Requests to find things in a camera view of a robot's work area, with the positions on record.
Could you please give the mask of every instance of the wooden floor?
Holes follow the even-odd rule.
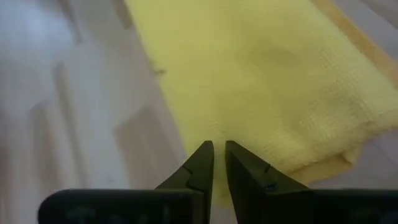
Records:
[[[396,29],[338,4],[398,58]],[[33,223],[59,189],[151,189],[179,167],[187,155],[151,66],[123,0],[0,1],[0,223]],[[397,145],[398,131],[374,139],[357,168],[313,187],[398,188]]]

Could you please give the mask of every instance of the yellow cloth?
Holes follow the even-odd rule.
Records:
[[[307,184],[398,123],[389,80],[310,1],[128,0],[188,154],[232,139]]]

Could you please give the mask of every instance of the towel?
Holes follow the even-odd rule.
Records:
[[[215,200],[229,198],[226,140],[309,184],[397,126],[394,85],[309,0],[127,5],[188,154],[215,144]]]

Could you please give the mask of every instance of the yellow towel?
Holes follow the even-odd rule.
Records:
[[[307,184],[398,123],[392,83],[310,1],[129,0],[189,154],[233,139]]]

